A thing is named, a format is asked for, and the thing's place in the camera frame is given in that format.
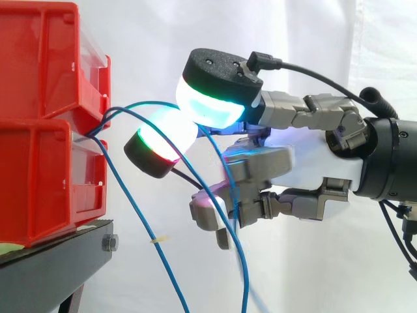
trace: robotic hand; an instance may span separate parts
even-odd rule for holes
[[[262,91],[259,71],[280,68],[318,78],[348,97],[298,98]],[[186,97],[184,90],[190,87],[202,95]],[[377,118],[363,119],[352,100]],[[233,195],[228,180],[210,188],[230,217],[232,198],[237,198],[241,228],[279,213],[322,220],[326,201],[347,201],[351,190],[377,201],[400,201],[404,238],[410,241],[417,233],[417,123],[399,120],[376,89],[365,88],[357,97],[317,73],[270,55],[253,52],[245,60],[197,49],[184,69],[177,102],[211,134],[248,135],[224,153],[237,185]],[[272,185],[289,189],[281,194],[266,191]],[[219,246],[230,248],[206,192],[192,196],[190,209],[201,229],[215,231]],[[410,272],[415,276],[415,269]]]

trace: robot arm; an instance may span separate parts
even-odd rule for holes
[[[230,217],[234,210],[232,196],[238,199],[241,228],[279,213],[322,220],[325,202],[347,201],[349,189],[374,200],[417,201],[413,184],[417,174],[417,125],[388,118],[396,117],[396,113],[376,89],[364,89],[361,100],[366,98],[367,108],[380,118],[363,120],[347,97],[325,94],[298,98],[262,91],[257,72],[276,69],[272,57],[263,58],[273,60],[270,65],[263,62],[258,66],[251,58],[246,61],[219,53],[192,53],[183,78],[192,85],[191,72],[206,63],[199,68],[203,73],[200,71],[198,77],[204,76],[208,86],[216,88],[217,97],[238,100],[245,107],[240,119],[228,127],[218,129],[206,123],[212,134],[248,135],[224,153],[238,190],[230,195],[227,181],[212,186]],[[218,62],[223,62],[221,68],[213,70],[210,66]],[[278,195],[267,191],[272,185],[290,188]],[[190,208],[197,225],[216,231],[219,245],[228,248],[224,226],[205,192],[192,196]]]

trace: yellow tape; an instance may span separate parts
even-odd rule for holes
[[[168,236],[161,236],[161,237],[157,237],[154,240],[151,240],[151,243],[161,243],[162,241],[167,241],[169,240]]]

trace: black sensor cap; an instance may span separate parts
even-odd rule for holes
[[[240,62],[244,58],[211,49],[191,52],[182,77],[196,91],[219,100],[251,106],[263,81],[245,76]]]

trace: cable connector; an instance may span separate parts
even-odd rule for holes
[[[246,66],[252,72],[256,74],[259,73],[260,70],[279,70],[282,66],[282,60],[276,59],[272,55],[261,53],[261,52],[252,52],[248,61],[246,62]]]

